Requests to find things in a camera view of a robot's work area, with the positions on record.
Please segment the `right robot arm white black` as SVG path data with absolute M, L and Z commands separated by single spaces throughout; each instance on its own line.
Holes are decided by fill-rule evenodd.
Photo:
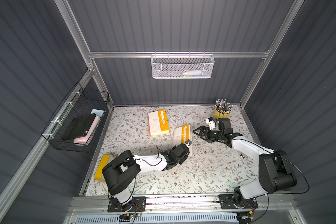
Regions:
M 265 148 L 235 133 L 228 118 L 218 119 L 217 124 L 217 130 L 200 126 L 192 132 L 208 143 L 223 143 L 258 163 L 258 178 L 234 189 L 230 201 L 235 207 L 242 209 L 259 196 L 297 185 L 293 165 L 284 151 Z

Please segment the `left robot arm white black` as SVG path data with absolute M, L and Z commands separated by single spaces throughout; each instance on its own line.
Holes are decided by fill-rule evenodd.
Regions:
M 133 155 L 127 150 L 121 153 L 102 168 L 102 175 L 108 187 L 108 192 L 120 205 L 121 211 L 129 211 L 134 205 L 134 190 L 129 189 L 137 175 L 151 171 L 166 171 L 182 165 L 190 154 L 187 140 L 170 150 L 158 151 L 156 155 Z

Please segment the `white orange notebook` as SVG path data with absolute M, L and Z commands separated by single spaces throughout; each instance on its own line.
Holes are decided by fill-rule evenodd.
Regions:
M 192 139 L 192 131 L 189 124 L 178 127 L 173 132 L 173 142 L 172 146 L 178 146 L 181 143 L 189 142 L 189 156 L 192 156 L 193 152 L 193 139 Z
M 149 136 L 170 134 L 166 111 L 159 110 L 148 114 Z

